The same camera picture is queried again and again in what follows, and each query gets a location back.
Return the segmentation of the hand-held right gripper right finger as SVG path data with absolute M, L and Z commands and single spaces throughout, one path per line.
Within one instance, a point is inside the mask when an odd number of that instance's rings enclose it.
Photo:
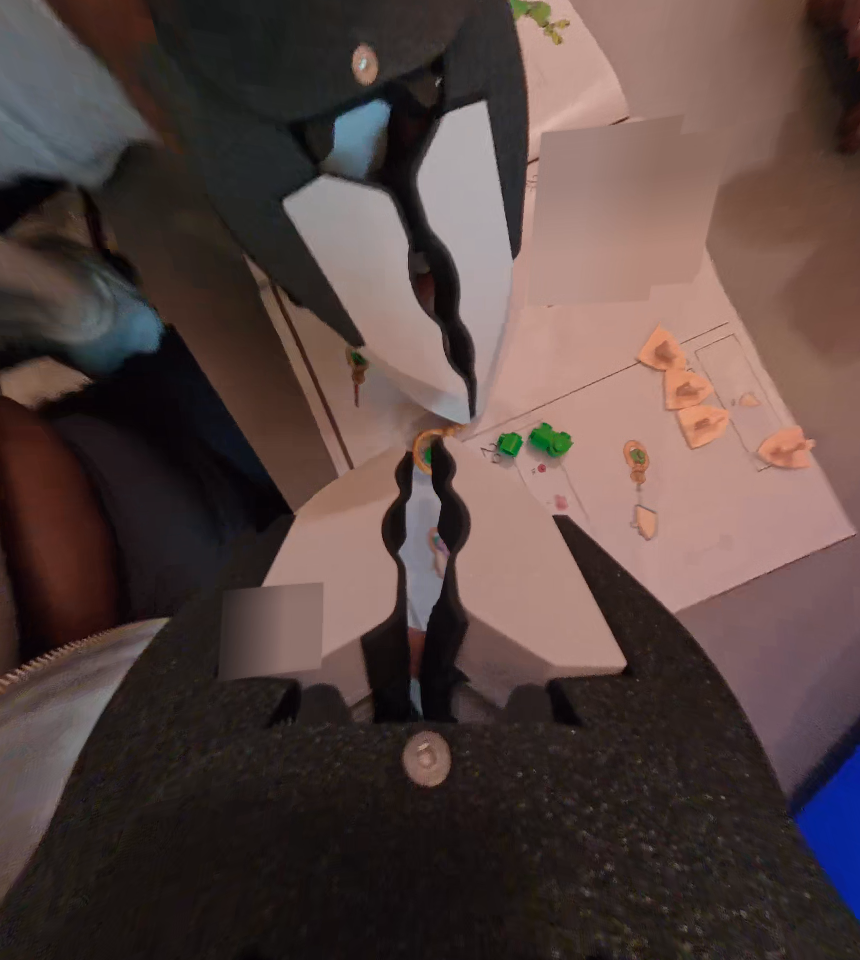
M 556 519 L 455 438 L 432 447 L 447 559 L 422 655 L 422 711 L 453 719 L 466 684 L 503 709 L 521 687 L 618 676 L 627 659 Z

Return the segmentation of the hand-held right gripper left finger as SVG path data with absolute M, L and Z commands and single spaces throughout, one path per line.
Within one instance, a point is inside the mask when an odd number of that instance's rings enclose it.
M 412 494 L 408 450 L 387 450 L 301 507 L 261 596 L 268 675 L 328 685 L 374 716 L 412 716 L 408 575 L 400 551 Z

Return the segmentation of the gold ring toy piece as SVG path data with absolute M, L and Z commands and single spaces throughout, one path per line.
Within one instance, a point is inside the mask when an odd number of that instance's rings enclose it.
M 431 448 L 433 450 L 433 444 L 437 439 L 459 437 L 460 434 L 465 431 L 466 427 L 467 424 L 449 423 L 447 425 L 429 427 L 420 431 L 412 441 L 412 460 L 414 467 L 422 474 L 432 476 L 432 464 L 426 465 L 422 461 L 424 449 Z

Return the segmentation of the person's grey zip jacket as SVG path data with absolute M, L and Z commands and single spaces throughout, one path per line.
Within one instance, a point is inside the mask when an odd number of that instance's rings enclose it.
M 0 903 L 49 827 L 100 715 L 168 622 L 97 633 L 0 677 Z

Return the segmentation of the person's leg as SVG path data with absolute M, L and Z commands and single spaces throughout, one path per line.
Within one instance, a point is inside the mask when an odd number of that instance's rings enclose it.
M 115 535 L 76 452 L 39 414 L 0 395 L 0 523 L 28 658 L 115 627 Z

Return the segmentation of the grey desk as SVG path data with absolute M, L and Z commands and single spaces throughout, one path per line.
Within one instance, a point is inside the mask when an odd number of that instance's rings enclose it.
M 671 611 L 692 626 L 728 610 L 729 642 L 741 653 L 724 654 L 722 641 L 709 653 L 793 798 L 809 790 L 860 714 L 860 153 L 839 155 L 829 132 L 824 44 L 806 3 L 600 2 L 614 32 L 604 30 L 599 44 L 631 116 L 723 134 L 723 175 L 697 246 L 709 252 L 791 426 L 816 442 L 816 465 L 856 530 Z M 396 202 L 411 240 L 413 288 L 435 321 L 438 306 L 449 317 L 456 294 L 415 175 L 445 114 L 488 105 L 445 109 L 441 66 L 293 130 L 316 168 L 302 188 L 332 175 L 380 187 Z M 320 432 L 338 474 L 408 450 L 422 427 L 455 424 L 421 407 L 363 345 L 344 341 L 252 263 L 268 279 L 268 317 L 277 333 L 288 330 L 282 345 L 311 411 L 328 416 Z M 503 344 L 509 314 L 508 306 Z M 472 426 L 481 407 L 456 424 Z

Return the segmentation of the white instruction booklet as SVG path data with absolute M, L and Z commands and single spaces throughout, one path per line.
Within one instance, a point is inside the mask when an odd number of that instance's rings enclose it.
M 672 612 L 853 538 L 816 465 L 762 463 L 791 413 L 705 245 L 720 131 L 631 116 L 573 2 L 512 2 L 530 97 L 522 246 L 487 404 L 462 434 L 551 514 L 568 515 Z M 721 438 L 688 449 L 663 372 L 636 359 L 656 326 L 724 408 Z M 573 446 L 554 459 L 529 434 Z M 515 460 L 494 457 L 515 431 Z

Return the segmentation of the person's left forearm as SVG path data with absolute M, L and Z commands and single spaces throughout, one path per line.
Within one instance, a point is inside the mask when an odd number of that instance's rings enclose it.
M 0 1 L 0 186 L 98 187 L 129 147 L 178 151 L 158 53 L 150 2 Z

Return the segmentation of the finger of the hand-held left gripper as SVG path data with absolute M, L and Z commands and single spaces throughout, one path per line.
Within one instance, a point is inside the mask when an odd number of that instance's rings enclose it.
M 467 209 L 448 174 L 460 140 L 475 135 L 475 107 L 445 114 L 416 181 L 433 231 L 457 240 L 449 253 L 456 304 L 437 321 L 421 306 L 411 240 L 399 207 L 376 186 L 323 174 L 284 208 L 363 340 L 364 354 L 421 407 L 456 423 L 475 415 L 475 280 L 467 254 Z
M 504 340 L 512 255 L 485 101 L 448 112 L 415 175 L 424 221 L 442 244 L 456 304 L 438 322 L 405 283 L 392 296 L 392 366 L 424 409 L 469 423 L 485 405 Z

